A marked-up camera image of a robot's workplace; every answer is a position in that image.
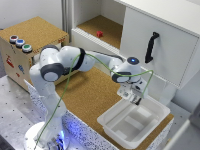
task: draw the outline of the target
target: green cable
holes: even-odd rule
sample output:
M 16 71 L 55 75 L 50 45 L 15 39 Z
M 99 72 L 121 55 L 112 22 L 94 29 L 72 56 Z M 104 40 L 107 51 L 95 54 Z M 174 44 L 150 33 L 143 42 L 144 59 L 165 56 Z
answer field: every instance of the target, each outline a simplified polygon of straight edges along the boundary
M 114 74 L 117 74 L 117 75 L 122 76 L 122 77 L 135 77 L 135 76 L 139 76 L 139 75 L 143 75 L 143 74 L 145 74 L 145 73 L 151 72 L 151 76 L 150 76 L 150 78 L 149 78 L 149 80 L 148 80 L 148 82 L 147 82 L 147 85 L 145 86 L 145 89 L 144 89 L 144 91 L 142 92 L 142 96 L 144 95 L 144 92 L 146 91 L 146 88 L 148 87 L 148 85 L 149 85 L 149 83 L 150 83 L 150 81 L 151 81 L 151 78 L 152 78 L 152 76 L 153 76 L 153 70 L 148 70 L 148 71 L 145 71 L 145 72 L 143 72 L 143 73 L 136 74 L 136 75 L 122 75 L 122 74 L 118 74 L 118 73 L 114 72 L 113 70 L 111 70 L 110 68 L 108 68 L 107 65 L 105 65 L 101 60 L 99 60 L 99 59 L 96 58 L 95 56 L 93 56 L 93 55 L 91 55 L 91 54 L 86 54 L 86 55 L 89 55 L 89 56 L 95 58 L 95 59 L 98 60 L 104 67 L 106 67 L 108 70 L 110 70 L 110 71 L 113 72 Z M 77 56 L 74 58 L 73 62 L 72 62 L 72 65 L 71 65 L 70 71 L 69 71 L 69 77 L 68 77 L 68 79 L 67 79 L 67 83 L 66 83 L 64 92 L 63 92 L 62 96 L 60 97 L 60 100 L 58 101 L 58 104 L 56 105 L 56 108 L 55 108 L 55 110 L 54 110 L 54 112 L 53 112 L 51 118 L 49 119 L 49 121 L 47 122 L 47 124 L 46 124 L 45 127 L 43 128 L 42 132 L 40 133 L 39 138 L 38 138 L 38 140 L 37 140 L 37 142 L 36 142 L 36 145 L 35 145 L 34 150 L 36 149 L 36 147 L 37 147 L 37 145 L 38 145 L 38 142 L 39 142 L 39 140 L 40 140 L 40 138 L 41 138 L 41 136 L 42 136 L 44 130 L 46 129 L 46 127 L 48 126 L 49 122 L 52 120 L 53 116 L 55 115 L 56 110 L 57 110 L 57 108 L 58 108 L 58 106 L 59 106 L 59 104 L 60 104 L 60 102 L 61 102 L 61 100 L 62 100 L 64 94 L 65 94 L 66 91 L 67 91 L 67 87 L 68 87 L 68 85 L 69 85 L 69 80 L 70 80 L 70 77 L 71 77 L 72 68 L 73 68 L 73 66 L 74 66 L 75 61 L 77 60 L 77 58 L 78 58 L 79 56 L 80 56 L 80 54 L 77 55 Z

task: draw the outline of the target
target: dark object on floor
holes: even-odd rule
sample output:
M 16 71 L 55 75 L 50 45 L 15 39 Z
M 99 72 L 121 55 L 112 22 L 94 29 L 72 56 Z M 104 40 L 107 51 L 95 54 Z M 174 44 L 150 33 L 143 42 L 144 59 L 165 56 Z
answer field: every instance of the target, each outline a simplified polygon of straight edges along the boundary
M 0 135 L 0 150 L 15 150 L 15 149 Z

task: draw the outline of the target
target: red object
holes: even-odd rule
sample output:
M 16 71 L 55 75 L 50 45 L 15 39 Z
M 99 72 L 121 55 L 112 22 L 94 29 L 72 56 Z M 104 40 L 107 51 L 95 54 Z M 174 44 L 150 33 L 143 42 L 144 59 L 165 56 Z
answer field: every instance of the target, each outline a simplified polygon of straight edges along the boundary
M 103 32 L 102 31 L 97 31 L 97 37 L 102 37 L 103 36 Z
M 16 73 L 18 77 L 20 77 L 20 75 L 18 73 Z
M 12 61 L 11 61 L 11 59 L 10 59 L 10 56 L 8 56 L 8 58 L 6 59 L 6 62 L 7 62 L 12 68 L 14 68 L 14 65 L 13 65 L 13 63 L 12 63 Z

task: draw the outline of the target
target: cabinet door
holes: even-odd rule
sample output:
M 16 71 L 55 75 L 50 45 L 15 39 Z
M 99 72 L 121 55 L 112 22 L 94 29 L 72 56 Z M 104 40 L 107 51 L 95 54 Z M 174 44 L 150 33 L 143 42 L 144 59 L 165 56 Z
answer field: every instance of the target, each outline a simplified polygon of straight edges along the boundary
M 153 32 L 153 60 L 145 63 L 145 55 Z M 127 8 L 120 54 L 138 58 L 141 65 L 179 86 L 198 38 L 136 10 Z

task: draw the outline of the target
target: cabinet compartment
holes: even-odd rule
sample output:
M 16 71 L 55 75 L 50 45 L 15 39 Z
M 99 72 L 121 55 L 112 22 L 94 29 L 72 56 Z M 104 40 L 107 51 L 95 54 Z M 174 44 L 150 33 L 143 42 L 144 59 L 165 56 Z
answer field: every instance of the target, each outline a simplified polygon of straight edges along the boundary
M 145 55 L 153 32 L 160 37 L 154 41 L 153 60 L 146 64 Z M 120 54 L 138 58 L 143 67 L 180 86 L 197 41 L 196 36 L 127 8 Z
M 73 28 L 95 36 L 103 32 L 100 39 L 120 48 L 126 7 L 114 0 L 74 0 Z

